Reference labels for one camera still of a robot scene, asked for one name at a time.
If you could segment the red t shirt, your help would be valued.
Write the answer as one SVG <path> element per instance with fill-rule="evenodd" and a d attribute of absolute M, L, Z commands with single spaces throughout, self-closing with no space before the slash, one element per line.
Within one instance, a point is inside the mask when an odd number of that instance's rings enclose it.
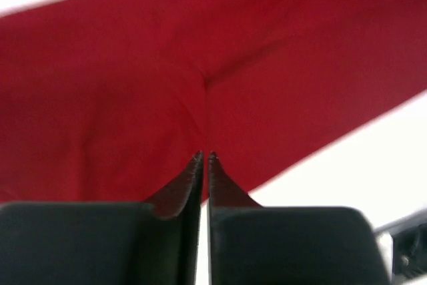
<path fill-rule="evenodd" d="M 426 88 L 426 0 L 65 0 L 1 19 L 1 200 L 251 190 Z"/>

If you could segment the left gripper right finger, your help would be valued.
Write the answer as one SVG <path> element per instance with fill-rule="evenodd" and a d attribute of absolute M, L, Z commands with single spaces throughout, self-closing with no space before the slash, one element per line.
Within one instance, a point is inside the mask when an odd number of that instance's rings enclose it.
<path fill-rule="evenodd" d="M 208 161 L 212 284 L 389 284 L 372 229 L 348 207 L 264 207 Z"/>

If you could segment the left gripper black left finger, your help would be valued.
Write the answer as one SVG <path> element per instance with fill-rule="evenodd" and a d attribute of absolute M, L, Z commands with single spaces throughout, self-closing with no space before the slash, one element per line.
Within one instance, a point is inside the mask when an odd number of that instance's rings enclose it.
<path fill-rule="evenodd" d="M 1 205 L 2 284 L 193 284 L 203 154 L 143 202 Z"/>

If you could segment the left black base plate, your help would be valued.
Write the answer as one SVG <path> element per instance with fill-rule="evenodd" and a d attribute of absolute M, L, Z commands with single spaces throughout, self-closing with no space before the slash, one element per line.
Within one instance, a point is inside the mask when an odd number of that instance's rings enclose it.
<path fill-rule="evenodd" d="M 410 284 L 426 276 L 426 209 L 383 225 L 374 235 L 391 239 L 391 283 Z"/>

